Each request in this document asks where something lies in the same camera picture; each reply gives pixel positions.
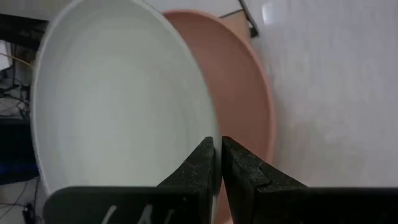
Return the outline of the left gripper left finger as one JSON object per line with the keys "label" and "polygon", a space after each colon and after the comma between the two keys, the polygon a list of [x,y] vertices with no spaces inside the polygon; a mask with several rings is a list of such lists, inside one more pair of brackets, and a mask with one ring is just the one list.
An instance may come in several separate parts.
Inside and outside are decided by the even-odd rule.
{"label": "left gripper left finger", "polygon": [[44,224],[209,224],[215,149],[206,137],[156,187],[67,187],[53,193]]}

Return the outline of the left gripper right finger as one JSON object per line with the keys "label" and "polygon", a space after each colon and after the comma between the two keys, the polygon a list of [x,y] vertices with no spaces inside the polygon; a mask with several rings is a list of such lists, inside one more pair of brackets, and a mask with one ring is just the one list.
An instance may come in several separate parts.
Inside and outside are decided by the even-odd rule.
{"label": "left gripper right finger", "polygon": [[398,188],[307,187],[231,137],[222,150],[234,224],[398,224]]}

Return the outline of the salmon pink plate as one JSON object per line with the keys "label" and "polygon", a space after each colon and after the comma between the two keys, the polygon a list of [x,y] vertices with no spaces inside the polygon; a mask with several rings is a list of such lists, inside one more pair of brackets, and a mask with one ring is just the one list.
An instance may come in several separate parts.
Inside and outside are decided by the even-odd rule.
{"label": "salmon pink plate", "polygon": [[220,133],[257,157],[274,157],[276,118],[267,75],[250,43],[243,11],[216,17],[191,9],[163,15],[190,48],[215,105]]}

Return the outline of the pale grey plate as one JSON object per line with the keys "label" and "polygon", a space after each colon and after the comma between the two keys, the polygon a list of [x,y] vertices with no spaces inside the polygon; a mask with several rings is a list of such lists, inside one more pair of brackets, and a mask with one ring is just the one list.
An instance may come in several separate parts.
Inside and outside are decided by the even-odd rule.
{"label": "pale grey plate", "polygon": [[213,224],[221,135],[211,96],[180,34],[144,1],[73,0],[50,22],[30,122],[49,197],[67,187],[156,187],[211,137]]}

